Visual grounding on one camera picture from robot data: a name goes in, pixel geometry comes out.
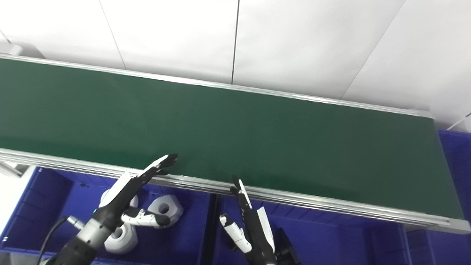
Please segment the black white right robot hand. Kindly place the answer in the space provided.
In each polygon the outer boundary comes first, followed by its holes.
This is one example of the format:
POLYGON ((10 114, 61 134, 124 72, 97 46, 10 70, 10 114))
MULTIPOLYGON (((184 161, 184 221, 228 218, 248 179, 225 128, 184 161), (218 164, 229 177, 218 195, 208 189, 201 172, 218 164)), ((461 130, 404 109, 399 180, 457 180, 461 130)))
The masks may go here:
POLYGON ((276 265, 273 233, 264 207, 255 210, 242 180, 237 176, 231 179, 234 185, 229 190, 237 199, 245 227, 240 228, 227 213, 219 216, 222 227, 249 264, 276 265))

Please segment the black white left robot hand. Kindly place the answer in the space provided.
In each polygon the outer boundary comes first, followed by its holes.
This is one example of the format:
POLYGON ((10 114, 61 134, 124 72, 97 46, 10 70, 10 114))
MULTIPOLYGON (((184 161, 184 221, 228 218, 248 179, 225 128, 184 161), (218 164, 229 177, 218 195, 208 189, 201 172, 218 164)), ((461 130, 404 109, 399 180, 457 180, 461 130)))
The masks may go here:
POLYGON ((173 166, 177 158, 177 154, 167 154, 153 161, 139 174, 126 172, 110 188, 84 228, 91 228, 93 233, 104 229, 110 234, 124 223, 149 227, 170 225, 170 217, 132 207, 131 200, 155 176, 166 175, 165 168, 173 166))

